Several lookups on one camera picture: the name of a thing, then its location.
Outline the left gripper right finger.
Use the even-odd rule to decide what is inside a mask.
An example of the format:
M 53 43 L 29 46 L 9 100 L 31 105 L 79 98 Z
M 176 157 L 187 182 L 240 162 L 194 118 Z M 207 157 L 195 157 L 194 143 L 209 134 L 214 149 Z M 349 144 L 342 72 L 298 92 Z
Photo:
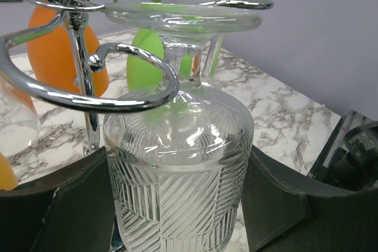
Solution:
M 377 251 L 377 189 L 309 178 L 252 148 L 242 190 L 249 251 Z

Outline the orange wine glass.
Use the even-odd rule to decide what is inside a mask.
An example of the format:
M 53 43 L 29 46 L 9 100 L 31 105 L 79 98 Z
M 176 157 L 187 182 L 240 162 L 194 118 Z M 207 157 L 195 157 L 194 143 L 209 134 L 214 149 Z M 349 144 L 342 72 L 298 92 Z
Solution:
M 0 190 L 10 191 L 18 186 L 17 178 L 11 165 L 0 153 Z
M 52 9 L 35 7 L 28 27 L 33 28 L 47 24 L 56 15 Z M 86 47 L 89 53 L 97 50 L 100 43 L 96 34 L 87 26 L 84 31 Z M 67 31 L 58 26 L 54 31 L 27 42 L 28 58 L 38 81 L 55 88 L 80 93 L 74 85 L 76 68 Z M 96 96 L 101 96 L 109 86 L 107 69 L 93 74 Z

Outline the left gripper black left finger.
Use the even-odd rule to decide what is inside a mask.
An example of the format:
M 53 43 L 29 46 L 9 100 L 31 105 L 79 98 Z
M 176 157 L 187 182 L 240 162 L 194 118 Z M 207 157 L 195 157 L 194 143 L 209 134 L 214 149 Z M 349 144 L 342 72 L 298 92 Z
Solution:
M 1 251 L 109 251 L 115 206 L 105 148 L 1 191 Z

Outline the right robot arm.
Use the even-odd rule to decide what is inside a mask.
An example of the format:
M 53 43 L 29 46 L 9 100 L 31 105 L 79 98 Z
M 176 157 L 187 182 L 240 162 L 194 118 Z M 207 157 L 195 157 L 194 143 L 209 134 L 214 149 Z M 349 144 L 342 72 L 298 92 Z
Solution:
M 377 187 L 377 122 L 351 110 L 337 123 L 308 176 L 350 191 Z

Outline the orange wine glass front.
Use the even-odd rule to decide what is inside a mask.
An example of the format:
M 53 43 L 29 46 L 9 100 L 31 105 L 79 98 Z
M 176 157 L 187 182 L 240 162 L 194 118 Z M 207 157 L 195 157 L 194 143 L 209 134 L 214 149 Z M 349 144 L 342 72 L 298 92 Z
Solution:
M 10 191 L 18 186 L 17 178 L 11 165 L 0 153 L 0 190 Z

